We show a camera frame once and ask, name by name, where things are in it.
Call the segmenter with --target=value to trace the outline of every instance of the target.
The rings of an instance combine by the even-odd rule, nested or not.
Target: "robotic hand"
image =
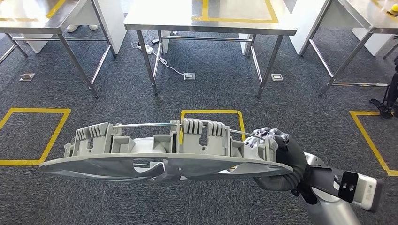
[[[270,191],[289,191],[295,189],[303,179],[303,175],[308,168],[307,159],[303,150],[296,140],[291,138],[279,129],[269,129],[267,127],[252,132],[254,135],[270,137],[276,141],[276,161],[289,165],[293,168],[293,173],[287,175],[254,178],[260,188]]]

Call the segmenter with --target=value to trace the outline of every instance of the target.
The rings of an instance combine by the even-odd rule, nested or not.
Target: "metal rod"
[[[283,40],[283,35],[279,35],[278,39],[276,40],[276,43],[275,43],[275,46],[274,46],[274,50],[272,51],[271,58],[269,59],[267,69],[266,69],[266,71],[264,73],[264,76],[262,78],[260,89],[259,89],[259,91],[257,93],[257,98],[260,98],[261,95],[262,95],[262,92],[264,91],[265,84],[267,83],[269,74],[271,73],[271,69],[272,69],[272,66],[274,64],[276,55],[278,54],[279,47],[281,46],[282,40]]]
[[[250,53],[252,52],[252,46],[254,46],[254,41],[256,39],[256,34],[253,34],[252,41],[250,42],[249,47],[246,49],[245,56],[250,57]]]
[[[325,18],[326,13],[328,12],[328,9],[332,3],[332,0],[328,0],[327,2],[324,3],[323,8],[321,9],[321,13],[318,15],[316,18],[316,21],[311,28],[310,35],[307,37],[305,45],[301,48],[300,52],[298,53],[300,56],[303,56],[304,53],[306,53],[307,48],[309,46],[309,40],[314,38],[315,33],[319,29],[319,26],[321,25],[323,19]]]
[[[99,26],[101,27],[101,30],[104,33],[104,36],[105,36],[105,39],[107,40],[108,45],[111,46],[111,52],[112,52],[113,58],[115,58],[117,56],[117,54],[115,53],[115,50],[113,49],[112,42],[110,40],[111,38],[108,35],[108,31],[107,31],[106,27],[104,26],[104,23],[102,22],[102,18],[100,16],[100,12],[98,11],[98,7],[97,7],[98,0],[91,0],[91,3],[92,3],[92,7],[94,8],[95,15],[97,16]]]
[[[138,36],[139,45],[141,46],[142,55],[144,56],[144,62],[146,65],[146,69],[148,71],[149,80],[151,81],[153,92],[155,93],[155,96],[157,96],[158,89],[156,88],[155,78],[153,77],[152,67],[151,63],[149,62],[148,53],[146,52],[146,46],[144,42],[144,37],[142,36],[142,31],[137,30],[137,36]]]
[[[12,39],[10,34],[6,33],[5,35],[7,35],[7,37],[10,39],[10,41],[18,47],[18,50],[23,54],[23,56],[25,56],[25,58],[28,57],[28,54],[26,54],[26,52],[24,50],[22,50],[21,46],[16,41],[14,41]]]
[[[159,58],[161,57],[162,44],[159,42],[158,53],[156,54],[155,68],[153,68],[153,78],[156,80],[156,73],[158,72]]]
[[[24,38],[24,37],[13,37],[15,41],[59,41],[59,38],[49,37],[49,38]],[[88,37],[66,37],[67,41],[106,41],[104,37],[99,38],[88,38]]]
[[[115,125],[113,128],[137,128],[137,127],[174,127],[176,123],[137,123],[137,124],[120,124]]]
[[[159,38],[159,44],[162,45],[161,52],[162,52],[162,55],[163,55],[164,54],[164,52],[163,52],[163,41],[161,39],[161,31],[160,30],[158,30],[158,38]]]
[[[2,63],[11,53],[12,51],[17,48],[17,45],[12,45],[7,51],[6,53],[4,53],[4,55],[0,58],[0,63]]]
[[[95,79],[97,78],[98,73],[100,72],[100,70],[102,68],[102,64],[104,63],[105,58],[107,57],[110,48],[111,48],[111,46],[108,45],[108,48],[105,50],[104,54],[102,55],[101,60],[99,61],[99,64],[97,66],[97,69],[95,70],[94,76],[91,79],[91,84],[94,84]]]
[[[373,34],[374,28],[370,29],[367,34],[362,38],[360,43],[355,47],[353,52],[348,56],[348,58],[344,61],[344,63],[339,67],[339,69],[335,72],[333,77],[329,80],[328,84],[322,89],[320,96],[323,96],[332,84],[336,81],[336,79],[343,73],[343,70],[348,66],[348,64],[352,61],[352,59],[357,55],[357,53],[361,50],[361,48],[365,45],[365,43],[369,40],[369,38]]]
[[[312,48],[314,48],[316,54],[318,55],[319,59],[321,60],[323,66],[325,67],[325,69],[326,69],[326,71],[328,72],[329,76],[330,76],[330,77],[333,77],[333,73],[332,73],[332,71],[330,70],[329,65],[326,63],[326,61],[325,61],[325,59],[323,58],[321,52],[320,52],[319,49],[316,47],[314,41],[313,41],[313,40],[309,40],[309,42],[310,42]]]
[[[345,86],[345,87],[380,87],[385,88],[388,87],[387,83],[341,83],[334,82],[332,86]]]
[[[175,127],[177,125],[181,125],[181,124],[176,124],[176,123],[137,123],[137,124],[120,124],[120,125],[115,125],[113,126],[113,128],[137,128],[137,127]],[[256,137],[258,139],[261,140],[265,140],[264,137],[258,136],[258,135],[254,135],[254,134],[250,134],[250,133],[246,133],[246,132],[242,132],[242,131],[238,131],[238,130],[231,130],[230,132],[232,133],[236,133],[236,134],[242,134],[242,135],[247,135],[247,136],[252,136],[252,137]]]
[[[76,67],[77,71],[79,72],[80,76],[86,83],[88,89],[90,90],[90,92],[92,93],[92,95],[95,98],[98,98],[97,91],[95,90],[94,86],[91,84],[91,81],[88,79],[87,74],[84,72],[82,66],[80,65],[79,61],[77,60],[76,55],[73,53],[68,42],[66,41],[66,39],[64,38],[64,36],[62,34],[58,34],[58,37],[59,37],[61,43],[63,44],[63,46],[65,47],[66,51],[68,52],[70,58],[72,59],[73,64],[75,64],[75,67]]]
[[[263,138],[261,136],[253,135],[253,134],[250,134],[250,133],[246,133],[246,132],[242,132],[242,131],[238,131],[238,130],[231,130],[231,129],[230,129],[230,132],[241,134],[241,135],[247,135],[247,136],[256,137],[258,139],[261,139],[261,140],[265,141],[265,138]]]
[[[252,52],[252,55],[253,55],[254,65],[256,66],[257,76],[259,77],[259,81],[261,83],[262,82],[262,77],[261,77],[261,71],[260,71],[259,62],[257,61],[256,52],[254,50],[254,46],[250,46],[250,48],[251,48],[251,52]]]
[[[392,53],[396,48],[398,48],[398,43],[396,43],[396,44],[394,45],[394,47],[391,48],[391,49],[387,52],[387,54],[383,56],[383,59],[385,60],[389,55],[391,55],[391,53]]]
[[[162,36],[162,39],[178,39],[178,40],[200,40],[200,41],[237,41],[237,42],[251,42],[251,39],[239,38],[221,38],[221,37],[183,37],[183,36]]]

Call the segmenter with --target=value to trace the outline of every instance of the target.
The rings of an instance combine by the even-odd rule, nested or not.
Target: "table leg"
[[[246,57],[250,57],[250,55],[252,53],[251,47],[254,46],[254,40],[255,39],[256,39],[256,34],[253,34],[252,41],[250,42],[250,46],[248,46],[247,49],[246,49],[246,53],[245,53]]]
[[[161,39],[161,31],[160,30],[158,30],[158,36],[159,36],[159,43],[162,44],[162,45],[159,45],[159,46],[161,46],[161,53],[163,55],[164,54],[163,53],[163,41]]]
[[[365,43],[369,40],[369,38],[373,34],[373,29],[367,32],[367,34],[362,38],[360,43],[355,47],[354,51],[348,56],[348,58],[344,61],[344,63],[339,67],[339,69],[335,72],[333,77],[329,80],[328,84],[322,89],[321,93],[319,96],[323,96],[329,88],[332,86],[332,84],[336,81],[336,78],[338,78],[342,73],[343,70],[348,66],[348,64],[353,60],[353,58],[357,55],[357,53],[361,50],[361,48],[365,45]]]
[[[18,50],[23,54],[23,56],[28,57],[28,55],[25,53],[24,50],[22,50],[22,48],[19,46],[19,44],[18,44],[16,41],[14,41],[14,40],[12,39],[12,37],[11,37],[10,34],[5,34],[5,35],[10,39],[10,41],[11,41],[13,44],[16,45],[16,47],[17,47]]]
[[[80,76],[86,83],[88,89],[92,93],[95,98],[98,98],[97,91],[95,90],[94,86],[91,84],[90,79],[87,77],[87,74],[84,72],[82,66],[80,65],[79,61],[76,58],[76,55],[73,53],[72,49],[70,48],[68,42],[66,41],[65,37],[62,34],[58,34],[58,38],[60,39],[61,43],[65,47],[66,51],[68,52],[70,58],[72,59],[73,64],[75,64],[76,69],[78,70]]]
[[[279,47],[281,46],[282,40],[283,40],[283,35],[279,35],[278,39],[276,40],[274,50],[272,51],[271,58],[269,59],[267,69],[262,78],[262,82],[260,84],[260,89],[259,89],[259,92],[257,93],[257,98],[260,98],[262,95],[262,92],[264,91],[265,84],[267,83],[268,77],[271,73],[271,69],[274,64],[276,55],[278,54]]]
[[[308,46],[310,45],[310,40],[314,38],[314,35],[316,31],[319,29],[319,26],[321,25],[326,13],[328,12],[328,9],[330,5],[332,4],[332,0],[327,0],[325,4],[322,7],[321,13],[319,14],[318,18],[316,18],[315,24],[312,27],[310,31],[310,35],[306,39],[306,44],[302,47],[299,55],[302,57],[304,56],[304,53],[306,53]]]
[[[111,41],[110,41],[108,32],[107,32],[107,30],[105,29],[104,23],[102,22],[100,13],[99,13],[99,11],[98,11],[98,7],[97,7],[97,5],[98,5],[98,0],[91,0],[91,3],[92,3],[92,7],[94,8],[95,15],[97,16],[97,19],[98,19],[98,22],[99,22],[99,26],[101,27],[102,32],[104,33],[105,39],[107,40],[108,45],[111,46],[111,52],[112,52],[113,58],[116,58],[116,57],[117,57],[117,54],[115,53],[115,50],[113,49],[113,46],[112,46],[112,43],[111,43]]]
[[[149,62],[148,53],[146,52],[144,37],[142,36],[142,31],[137,30],[138,42],[142,49],[142,55],[144,56],[144,61],[146,65],[146,69],[148,70],[149,80],[151,81],[153,92],[155,96],[158,95],[158,89],[156,88],[155,78],[153,77],[151,63]]]

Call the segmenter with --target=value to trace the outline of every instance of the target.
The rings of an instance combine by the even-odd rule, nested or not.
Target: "power strip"
[[[148,53],[148,55],[150,55],[150,54],[153,53],[153,48],[152,48],[151,46],[145,44],[145,47],[146,47],[146,53]],[[139,50],[142,50],[142,49],[141,49],[141,46],[140,46],[139,44],[137,44],[137,48],[138,48]]]

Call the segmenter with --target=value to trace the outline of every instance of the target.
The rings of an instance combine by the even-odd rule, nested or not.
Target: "yellow tape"
[[[258,20],[258,19],[236,19],[236,18],[219,18],[209,17],[209,0],[202,0],[202,16],[193,16],[194,21],[209,21],[209,22],[238,22],[238,23],[279,23],[278,17],[275,14],[275,10],[272,7],[270,0],[264,0],[267,6],[270,20]]]
[[[46,17],[50,19],[55,15],[55,13],[60,9],[60,7],[65,3],[66,0],[59,0],[57,4],[47,13]],[[1,22],[38,22],[40,21],[38,18],[10,18],[10,17],[3,17],[0,18]]]
[[[358,129],[362,133],[363,137],[365,138],[367,144],[369,145],[370,149],[372,150],[373,154],[376,156],[377,161],[379,161],[382,168],[387,171],[389,176],[398,176],[397,170],[390,170],[387,164],[385,163],[382,155],[380,154],[379,150],[377,150],[375,144],[373,143],[372,139],[370,139],[369,134],[366,132],[365,128],[361,124],[358,116],[378,116],[379,112],[368,112],[368,111],[350,111],[350,115],[354,119],[355,124],[357,125]]]
[[[7,120],[10,118],[12,113],[63,113],[63,116],[58,123],[57,128],[55,129],[53,135],[50,138],[49,143],[47,144],[46,148],[44,149],[41,157],[39,160],[0,160],[0,166],[2,165],[39,165],[40,163],[44,162],[48,156],[48,154],[51,151],[51,148],[53,147],[55,140],[57,139],[63,125],[65,124],[66,119],[68,118],[70,114],[70,109],[45,109],[45,108],[11,108],[7,112],[7,114],[4,116],[4,118],[0,121],[0,129],[3,128],[4,124],[7,122]]]
[[[202,2],[202,17],[204,19],[209,18],[209,0],[203,0]]]
[[[46,15],[47,18],[51,18],[55,15],[55,13],[58,11],[58,9],[60,9],[60,7],[65,3],[66,0],[59,0],[57,2],[57,4],[55,4],[55,6],[48,12],[48,14]]]

